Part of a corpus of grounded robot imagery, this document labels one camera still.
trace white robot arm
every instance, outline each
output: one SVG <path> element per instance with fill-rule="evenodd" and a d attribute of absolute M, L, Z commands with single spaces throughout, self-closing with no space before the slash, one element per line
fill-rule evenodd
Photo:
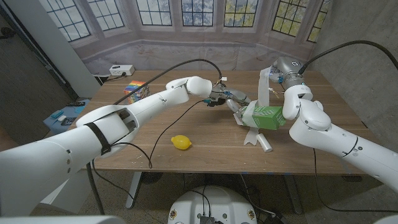
<path fill-rule="evenodd" d="M 284 117 L 297 119 L 289 130 L 290 137 L 341 157 L 398 192 L 398 154 L 332 124 L 322 104 L 311 101 L 313 95 L 299 74 L 300 68 L 300 62 L 281 57 L 271 74 L 286 89 Z"/>
<path fill-rule="evenodd" d="M 167 108 L 188 101 L 189 93 L 209 98 L 212 89 L 213 84 L 200 77 L 174 80 L 165 91 L 131 105 L 98 108 L 80 118 L 73 130 L 1 152 L 0 216 L 28 215 L 92 159 L 111 156 L 125 147 L 110 145 L 132 142 L 141 126 Z"/>

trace rainbow box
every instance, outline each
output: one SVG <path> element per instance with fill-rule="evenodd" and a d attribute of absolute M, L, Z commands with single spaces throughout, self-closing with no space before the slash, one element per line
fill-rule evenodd
<path fill-rule="evenodd" d="M 139 81 L 131 81 L 131 83 L 124 89 L 124 94 L 129 94 L 130 92 L 134 91 L 139 86 L 142 86 L 144 82 Z M 133 93 L 129 98 L 129 103 L 137 102 L 145 97 L 149 96 L 149 88 L 145 86 L 144 88 L 140 89 L 139 91 Z"/>

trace black strap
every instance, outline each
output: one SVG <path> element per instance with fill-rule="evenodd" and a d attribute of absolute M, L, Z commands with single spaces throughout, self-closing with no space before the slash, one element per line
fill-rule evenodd
<path fill-rule="evenodd" d="M 106 137 L 104 136 L 104 134 L 102 133 L 102 131 L 97 127 L 97 125 L 95 125 L 95 123 L 87 123 L 85 124 L 86 126 L 88 126 L 95 134 L 95 136 L 97 136 L 99 142 L 102 145 L 102 149 L 101 149 L 101 156 L 107 152 L 111 151 L 111 145 L 108 143 L 108 140 L 106 140 Z"/>

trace dark floor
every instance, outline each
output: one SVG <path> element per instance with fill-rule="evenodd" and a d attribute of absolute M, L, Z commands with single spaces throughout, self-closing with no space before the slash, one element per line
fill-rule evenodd
<path fill-rule="evenodd" d="M 130 171 L 107 171 L 104 176 L 125 189 L 129 188 L 133 173 Z M 374 223 L 391 213 L 335 212 L 324 207 L 317 197 L 314 176 L 295 176 L 304 214 L 292 211 L 290 199 L 281 175 L 244 175 L 248 185 L 260 191 L 260 197 L 252 194 L 252 201 L 271 211 L 278 211 L 289 223 Z M 229 187 L 242 192 L 239 175 L 207 175 L 209 184 Z M 205 174 L 185 174 L 186 189 L 205 183 Z M 103 180 L 97 181 L 104 209 L 108 215 L 123 218 L 126 223 L 167 223 L 169 209 L 183 191 L 183 174 L 164 173 L 154 184 L 142 184 L 133 209 L 124 208 L 126 193 L 115 189 Z M 370 176 L 362 182 L 347 182 L 342 177 L 321 176 L 318 178 L 321 197 L 325 203 L 342 209 L 395 209 L 398 210 L 398 194 Z M 93 194 L 90 194 L 79 215 L 97 215 L 98 209 Z M 65 213 L 36 208 L 32 215 L 65 215 Z"/>

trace electrical outlet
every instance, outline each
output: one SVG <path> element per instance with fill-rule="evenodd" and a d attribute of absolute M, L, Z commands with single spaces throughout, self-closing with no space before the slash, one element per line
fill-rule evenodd
<path fill-rule="evenodd" d="M 111 75 L 121 76 L 123 72 L 126 72 L 126 75 L 132 75 L 135 69 L 132 65 L 112 65 L 109 71 L 111 72 Z"/>

